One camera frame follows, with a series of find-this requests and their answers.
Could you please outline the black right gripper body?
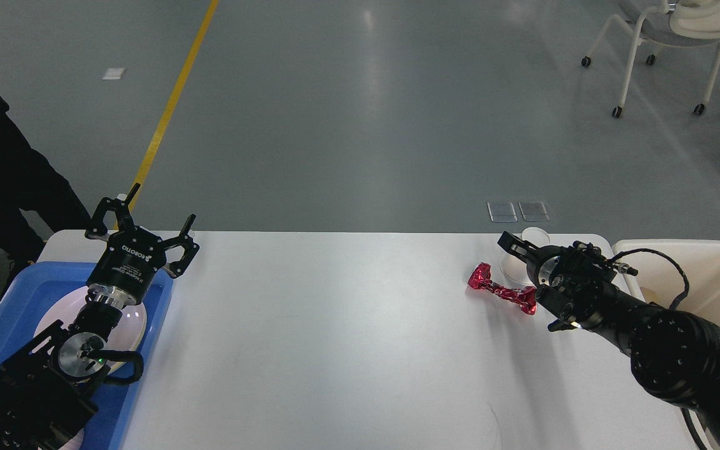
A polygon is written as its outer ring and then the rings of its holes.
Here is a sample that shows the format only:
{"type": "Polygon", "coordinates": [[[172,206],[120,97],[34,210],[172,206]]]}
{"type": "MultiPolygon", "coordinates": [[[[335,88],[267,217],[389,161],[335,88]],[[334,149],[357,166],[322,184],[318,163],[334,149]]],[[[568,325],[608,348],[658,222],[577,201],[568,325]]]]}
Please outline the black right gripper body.
{"type": "Polygon", "coordinates": [[[561,259],[569,252],[568,247],[527,245],[526,270],[535,288],[551,285],[553,273],[561,259]]]}

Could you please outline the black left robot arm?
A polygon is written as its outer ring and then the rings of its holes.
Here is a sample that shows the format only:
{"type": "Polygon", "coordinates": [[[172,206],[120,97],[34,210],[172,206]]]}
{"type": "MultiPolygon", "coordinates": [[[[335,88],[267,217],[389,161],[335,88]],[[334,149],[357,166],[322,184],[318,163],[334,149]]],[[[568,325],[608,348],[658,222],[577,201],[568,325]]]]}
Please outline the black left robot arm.
{"type": "Polygon", "coordinates": [[[143,355],[117,350],[109,338],[124,310],[142,304],[155,276],[182,276],[200,247],[191,236],[195,214],[171,238],[138,226],[129,206],[140,187],[97,205],[84,234],[106,248],[74,320],[54,320],[0,362],[0,449],[59,449],[98,412],[93,396],[100,387],[142,379],[143,355]]]}

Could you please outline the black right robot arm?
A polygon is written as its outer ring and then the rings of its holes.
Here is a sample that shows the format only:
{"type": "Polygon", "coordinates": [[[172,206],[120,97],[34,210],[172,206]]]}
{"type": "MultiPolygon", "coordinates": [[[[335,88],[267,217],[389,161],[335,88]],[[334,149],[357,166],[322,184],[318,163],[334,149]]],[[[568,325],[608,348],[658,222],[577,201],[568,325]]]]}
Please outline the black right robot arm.
{"type": "Polygon", "coordinates": [[[649,395],[695,412],[720,446],[720,327],[680,310],[685,293],[669,307],[634,298],[613,279],[637,271],[591,243],[538,247],[510,232],[497,243],[526,265],[537,304],[554,316],[549,331],[601,336],[629,357],[649,395]]]}

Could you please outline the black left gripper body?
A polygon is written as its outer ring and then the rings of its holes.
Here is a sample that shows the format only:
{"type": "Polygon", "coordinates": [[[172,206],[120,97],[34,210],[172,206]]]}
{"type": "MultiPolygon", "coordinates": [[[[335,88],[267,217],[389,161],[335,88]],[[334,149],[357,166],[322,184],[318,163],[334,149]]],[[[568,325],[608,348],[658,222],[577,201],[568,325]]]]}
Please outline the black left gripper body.
{"type": "Polygon", "coordinates": [[[111,234],[86,285],[116,288],[132,299],[143,299],[154,277],[166,264],[162,241],[160,236],[143,227],[111,234]]]}

